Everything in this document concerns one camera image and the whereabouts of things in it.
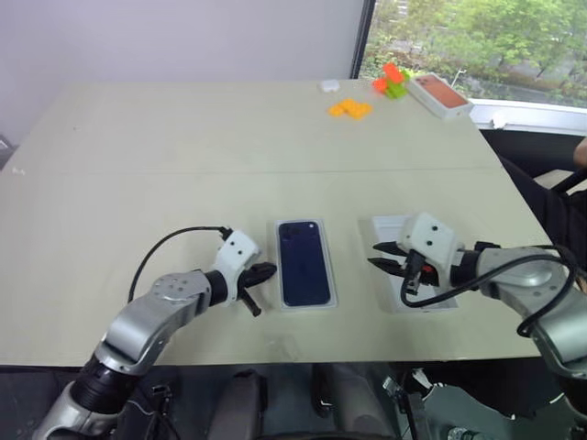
white wall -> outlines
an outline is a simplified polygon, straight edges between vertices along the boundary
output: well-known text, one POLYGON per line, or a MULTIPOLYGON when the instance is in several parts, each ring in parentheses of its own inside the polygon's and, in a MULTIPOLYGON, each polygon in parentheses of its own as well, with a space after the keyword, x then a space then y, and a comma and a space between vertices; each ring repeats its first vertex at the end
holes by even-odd
POLYGON ((348 78, 362 0, 0 0, 0 133, 63 85, 348 78))

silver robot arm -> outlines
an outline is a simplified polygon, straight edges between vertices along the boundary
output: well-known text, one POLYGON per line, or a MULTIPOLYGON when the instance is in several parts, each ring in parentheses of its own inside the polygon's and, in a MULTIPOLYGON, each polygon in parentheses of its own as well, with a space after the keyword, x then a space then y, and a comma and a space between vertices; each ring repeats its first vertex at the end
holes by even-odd
POLYGON ((179 328, 211 305, 229 305, 239 299, 253 315, 259 314, 245 288, 267 280, 276 269, 271 263, 251 266, 259 254, 248 236, 235 231, 218 251, 212 271, 172 273, 155 280, 148 293, 118 314, 90 361, 54 402, 33 438, 52 438, 62 432, 108 433, 138 381, 179 328))
POLYGON ((412 216, 397 242, 374 248, 405 257, 403 264, 370 261, 404 278, 401 298, 410 307, 479 289, 518 312, 523 318, 518 334, 532 338, 578 425, 587 425, 587 295, 575 287, 577 267, 570 252, 559 248, 565 255, 557 256, 544 249, 554 247, 502 249, 489 243, 467 250, 452 229, 430 214, 412 216), (420 283, 437 286, 437 297, 412 301, 420 283))

table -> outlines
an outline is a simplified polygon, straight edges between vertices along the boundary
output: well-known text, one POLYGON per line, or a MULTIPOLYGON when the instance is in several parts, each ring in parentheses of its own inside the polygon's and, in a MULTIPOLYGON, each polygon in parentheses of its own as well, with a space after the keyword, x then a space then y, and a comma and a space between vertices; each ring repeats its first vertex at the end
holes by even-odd
MULTIPOLYGON (((282 312, 274 279, 215 307, 172 339, 163 364, 527 357, 519 317, 478 292, 439 313, 392 313, 376 293, 364 225, 428 211, 468 244, 547 242, 468 119, 442 122, 411 96, 367 82, 79 84, 67 89, 0 173, 0 364, 79 366, 124 306, 160 237, 231 225, 275 260, 274 221, 322 218, 338 292, 330 310, 282 312), (352 97, 361 121, 327 109, 352 97)), ((179 236, 138 283, 208 269, 214 233, 179 236)))

dark blue smartphone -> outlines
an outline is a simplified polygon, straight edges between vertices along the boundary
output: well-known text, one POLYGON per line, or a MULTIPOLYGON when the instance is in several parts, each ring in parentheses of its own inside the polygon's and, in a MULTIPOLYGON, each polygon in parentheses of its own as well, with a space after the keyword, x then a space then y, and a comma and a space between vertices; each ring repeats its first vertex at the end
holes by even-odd
POLYGON ((301 307, 330 303, 332 294, 328 283, 326 250, 318 223, 282 223, 278 226, 277 235, 285 305, 301 307))

green foliage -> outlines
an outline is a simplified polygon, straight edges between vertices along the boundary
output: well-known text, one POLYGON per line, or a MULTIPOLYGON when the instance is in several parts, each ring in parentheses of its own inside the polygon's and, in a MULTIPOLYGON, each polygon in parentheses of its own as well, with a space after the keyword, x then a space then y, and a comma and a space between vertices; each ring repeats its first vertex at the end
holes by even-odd
MULTIPOLYGON (((450 82, 466 70, 459 78, 518 83, 549 91, 557 102, 587 98, 587 0, 407 0, 407 5, 407 16, 401 16, 396 0, 377 2, 362 76, 381 76, 383 64, 393 61, 450 82), (514 69, 518 65, 525 73, 514 69), (535 78, 527 73, 532 66, 535 78), (555 72, 558 81, 552 79, 555 72)), ((460 82, 460 87, 469 86, 460 82)))

